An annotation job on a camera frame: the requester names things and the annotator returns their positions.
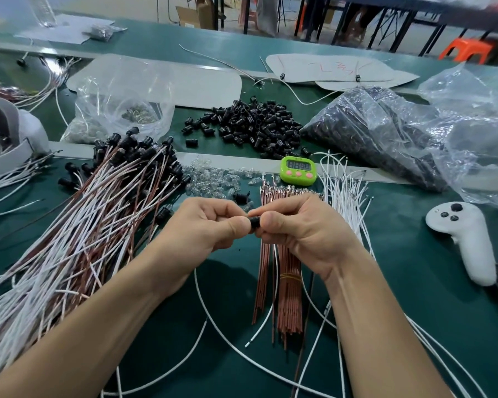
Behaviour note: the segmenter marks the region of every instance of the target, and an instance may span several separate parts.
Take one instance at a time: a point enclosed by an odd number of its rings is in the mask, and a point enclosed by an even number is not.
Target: green tabletop
[[[221,66],[212,60],[190,54],[186,48],[208,53],[229,61],[242,69],[264,71],[259,57],[272,53],[354,54],[388,60],[386,64],[421,75],[419,80],[406,85],[416,88],[420,81],[453,66],[450,61],[436,61],[401,54],[380,53],[340,48],[304,42],[237,35],[232,33],[198,31],[172,25],[158,25],[132,20],[118,20],[117,24],[129,30],[116,34],[107,44],[87,41],[74,46],[56,43],[55,48],[87,53],[117,53],[133,57],[162,59],[191,64]],[[0,32],[0,42],[21,43],[7,31]],[[29,59],[29,68],[16,66],[19,53],[0,52],[0,77],[9,84],[28,89],[40,89],[46,83],[46,72],[38,66],[37,58]],[[498,67],[469,65],[487,83],[498,90]],[[319,99],[324,91],[315,87],[296,86],[299,97],[305,101]],[[292,94],[279,84],[266,82],[261,88],[243,81],[242,99],[251,95],[262,99],[276,99],[288,105],[294,117],[306,122],[331,99],[302,106]],[[416,97],[407,96],[414,101]],[[61,90],[59,101],[67,120],[74,117],[75,95]],[[196,117],[202,111],[176,109],[170,134],[175,137],[176,149],[186,150],[179,130],[187,116]],[[55,100],[49,98],[34,114],[41,119],[51,140],[58,140],[65,125],[57,113]],[[257,157],[250,148],[223,145],[219,139],[199,139],[199,149],[193,152]],[[312,150],[324,146],[309,144]],[[63,174],[64,161],[56,159],[45,175],[33,181],[22,193],[0,204],[0,211],[36,200],[25,212],[0,219],[0,236],[27,223],[49,207],[57,205],[68,195],[56,181]],[[252,195],[258,195],[256,188]],[[7,192],[0,192],[0,197]],[[415,321],[441,342],[476,378],[489,398],[498,398],[498,302],[483,288],[469,279],[460,254],[446,235],[432,233],[424,223],[428,210],[439,203],[459,200],[455,193],[425,193],[414,186],[370,184],[369,194],[374,200],[366,215],[373,249],[397,299]],[[494,251],[498,260],[498,210],[484,208]],[[40,221],[18,234],[0,242],[0,273],[16,260],[48,225],[50,219]],[[249,236],[237,241],[226,251],[215,252],[198,269],[203,298],[219,327],[240,349],[256,331],[251,326],[256,277],[258,276],[259,241]],[[318,307],[326,304],[328,296],[320,280],[316,279],[314,300]],[[173,367],[190,350],[205,320],[192,279],[181,292],[163,303],[148,320],[121,365],[124,389],[142,385]],[[307,332],[307,347],[312,346],[320,319],[313,312]],[[247,354],[276,373],[292,378],[299,344],[284,351],[280,344],[271,345],[271,326],[268,325]],[[472,396],[478,393],[462,372],[450,363],[450,368],[461,376]],[[305,376],[305,383],[319,391],[340,396],[339,367],[336,335],[325,328],[323,337]],[[115,384],[110,383],[115,391]],[[220,339],[209,324],[194,355],[181,368],[159,384],[137,396],[287,396],[291,389],[267,376],[235,354]]]

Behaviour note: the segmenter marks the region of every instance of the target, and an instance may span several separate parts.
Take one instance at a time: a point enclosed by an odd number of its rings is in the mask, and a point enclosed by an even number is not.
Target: controller handle
[[[496,283],[496,260],[491,239],[484,223],[476,224],[476,227],[454,237],[454,241],[459,244],[463,264],[472,281],[481,286],[492,286]]]

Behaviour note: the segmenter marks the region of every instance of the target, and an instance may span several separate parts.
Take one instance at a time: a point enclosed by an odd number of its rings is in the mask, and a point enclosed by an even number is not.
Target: joystick
[[[472,281],[481,286],[496,283],[496,260],[485,217],[472,204],[451,202],[438,205],[426,214],[431,229],[450,234],[463,258],[463,264]]]

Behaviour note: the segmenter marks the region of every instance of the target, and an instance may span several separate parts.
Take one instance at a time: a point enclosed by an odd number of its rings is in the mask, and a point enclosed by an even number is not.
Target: floor
[[[243,32],[243,28],[238,25],[238,15],[239,8],[241,7],[241,0],[225,0],[225,28],[224,31],[229,32]],[[7,11],[8,18],[11,19],[12,15],[20,17],[22,14],[25,16],[25,11],[14,11],[10,8],[10,4],[0,6],[0,11]],[[178,24],[178,14],[176,11],[176,6],[195,8],[194,0],[52,0],[52,6],[56,9],[61,9],[70,12],[88,13],[95,15],[102,15],[107,17],[126,17],[129,19],[146,20],[151,22],[160,23],[172,23],[173,25]],[[300,0],[284,0],[285,8],[285,19],[286,25],[284,26],[284,20],[281,20],[279,33],[277,34],[280,38],[285,39],[297,39],[303,40],[304,33],[299,33],[299,36],[294,37],[295,21],[299,13]],[[339,22],[341,12],[336,11],[332,22],[330,24],[325,24],[321,32],[319,43],[329,44],[334,36],[335,29]],[[424,18],[424,13],[419,13],[418,17]],[[378,50],[389,50],[393,40],[395,39],[396,31],[399,29],[400,24],[403,22],[403,18],[398,18],[398,20],[393,20],[391,26],[388,30],[387,37],[382,40],[382,34],[385,29],[389,26],[389,22],[386,23],[385,27],[378,33],[377,38],[374,41],[373,49]],[[378,17],[374,19],[371,25],[367,28],[367,33],[365,40],[359,47],[366,47],[371,39],[371,35],[374,32],[374,28],[378,22]],[[398,52],[405,54],[418,55],[422,47],[430,37],[432,31],[434,30],[431,26],[413,24],[409,29],[407,35],[402,41]],[[264,35],[259,32],[254,23],[249,23],[249,31],[252,35]],[[437,44],[434,46],[430,53],[430,57],[436,58],[443,49],[452,41],[454,38],[458,37],[461,33],[461,28],[447,27],[444,33],[440,36]],[[479,31],[468,31],[466,36],[468,37],[479,37],[483,32]],[[312,41],[315,41],[315,34],[312,36]]]

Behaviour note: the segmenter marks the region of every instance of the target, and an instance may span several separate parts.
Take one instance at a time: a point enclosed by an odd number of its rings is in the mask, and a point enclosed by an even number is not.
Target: green timer
[[[296,186],[311,186],[317,179],[315,163],[306,158],[286,156],[280,161],[280,179]]]

